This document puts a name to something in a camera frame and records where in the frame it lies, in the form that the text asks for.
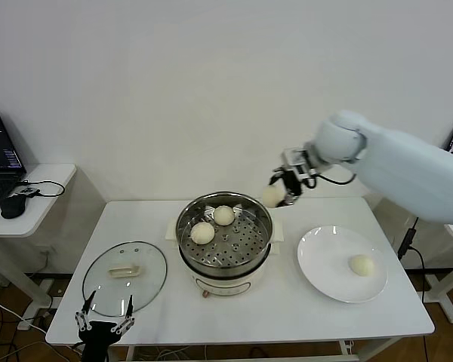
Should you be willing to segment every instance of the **steamed bun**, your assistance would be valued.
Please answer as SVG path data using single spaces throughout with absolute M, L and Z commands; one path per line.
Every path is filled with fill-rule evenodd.
M 265 207 L 277 207 L 280 201 L 284 199 L 282 191 L 274 185 L 267 186 L 262 192 L 262 203 Z
M 213 219 L 218 225 L 226 226 L 233 222 L 235 213 L 230 206 L 219 206 L 214 209 Z
M 199 222 L 191 229 L 191 239 L 195 244 L 208 244 L 214 238 L 214 228 L 207 222 Z
M 349 267 L 361 277 L 368 277 L 374 273 L 374 262 L 369 256 L 364 254 L 359 254 L 350 258 Z

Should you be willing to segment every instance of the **white plate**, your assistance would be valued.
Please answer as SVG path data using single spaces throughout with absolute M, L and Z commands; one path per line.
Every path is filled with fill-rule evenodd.
M 349 259 L 358 254 L 372 258 L 373 275 L 361 277 L 350 269 Z M 382 253 L 358 233 L 340 226 L 321 226 L 307 232 L 300 240 L 297 258 L 315 288 L 342 302 L 367 302 L 387 284 Z

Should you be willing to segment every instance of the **glass lid rim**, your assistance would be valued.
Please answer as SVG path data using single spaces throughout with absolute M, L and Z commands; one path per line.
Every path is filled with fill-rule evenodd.
M 166 278 L 168 277 L 168 262 L 166 261 L 166 256 L 164 255 L 164 253 L 162 252 L 161 249 L 159 249 L 159 247 L 157 247 L 156 245 L 154 244 L 151 244 L 151 243 L 148 243 L 147 241 L 139 241 L 139 240 L 136 240 L 136 241 L 125 241 L 124 243 L 120 243 L 120 244 L 116 244 L 112 247 L 110 247 L 109 249 L 105 250 L 103 253 L 101 253 L 96 259 L 94 259 L 94 261 L 89 265 L 88 267 L 88 270 L 85 272 L 85 275 L 84 277 L 82 278 L 82 298 L 84 299 L 84 301 L 87 299 L 85 294 L 84 294 L 84 285 L 85 285 L 85 279 L 86 277 L 88 276 L 89 274 L 89 271 L 91 270 L 91 268 L 94 266 L 94 264 L 96 263 L 97 260 L 99 260 L 104 254 L 108 253 L 109 251 L 111 251 L 112 249 L 116 248 L 116 247 L 120 247 L 121 245 L 126 245 L 126 244 L 132 244 L 132 243 L 142 243 L 142 244 L 147 244 L 147 245 L 150 245 L 151 247 L 155 248 L 156 250 L 159 251 L 159 253 L 162 255 L 163 257 L 163 260 L 165 261 L 165 277 L 163 278 L 163 282 L 161 284 L 161 287 L 158 289 L 158 292 L 154 295 L 154 297 L 145 305 L 143 305 L 142 307 L 138 308 L 137 310 L 135 310 L 134 312 L 137 312 L 137 311 L 140 311 L 141 309 L 143 309 L 144 307 L 148 306 L 154 299 L 156 299 L 156 297 L 158 296 L 159 292 L 161 292 L 161 290 L 163 289 L 164 285 L 165 285 L 165 282 L 166 282 Z M 109 315 L 109 314 L 104 314 L 104 313 L 100 313 L 98 311 L 93 311 L 94 313 L 98 313 L 99 315 L 102 315 L 104 317 L 111 317 L 111 318 L 120 318 L 121 315 Z

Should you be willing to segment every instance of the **white table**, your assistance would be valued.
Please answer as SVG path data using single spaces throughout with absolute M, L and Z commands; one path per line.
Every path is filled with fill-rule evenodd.
M 51 180 L 66 187 L 76 172 L 73 164 L 35 164 L 26 165 L 27 174 L 23 179 L 30 182 Z M 52 184 L 35 185 L 44 194 L 54 194 L 60 191 L 60 187 Z M 16 219 L 4 219 L 0 215 L 0 238 L 25 238 L 30 236 L 39 227 L 47 212 L 52 208 L 57 198 L 35 197 L 27 200 L 24 214 Z M 51 298 L 47 292 L 52 285 L 51 279 L 45 279 L 37 286 L 16 266 L 8 255 L 0 250 L 0 284 L 13 283 L 24 293 L 32 298 L 27 310 L 23 314 L 24 318 L 35 317 L 40 308 L 56 308 L 60 303 L 60 298 Z M 29 325 L 21 322 L 19 330 L 28 330 Z
M 285 241 L 280 244 L 279 255 L 269 256 L 259 284 L 239 296 L 207 299 L 190 280 L 177 247 L 165 240 L 168 221 L 177 217 L 186 204 L 187 201 L 109 202 L 55 314 L 47 341 L 55 345 L 78 341 L 73 316 L 84 302 L 83 277 L 101 253 L 126 241 L 147 241 L 158 246 L 167 259 L 168 276 L 160 294 L 135 313 L 136 324 L 117 345 L 376 339 L 359 353 L 360 360 L 368 360 L 403 336 L 434 331 L 428 313 L 362 198 L 307 198 L 292 207 L 272 210 L 275 219 L 283 223 Z M 363 304 L 346 304 L 328 298 L 307 281 L 297 265 L 297 244 L 305 232 L 319 225 L 345 226 L 384 252 L 389 281 L 378 298 Z M 90 319 L 119 320 L 93 311 Z

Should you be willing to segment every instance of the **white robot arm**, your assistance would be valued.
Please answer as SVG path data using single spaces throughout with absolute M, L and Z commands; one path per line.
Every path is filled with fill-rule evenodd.
M 318 178 L 325 179 L 324 170 L 339 164 L 421 219 L 453 224 L 453 155 L 357 113 L 329 117 L 314 141 L 286 149 L 282 160 L 270 180 L 282 178 L 287 189 L 279 206 L 293 204 L 302 193 L 300 185 L 313 189 Z

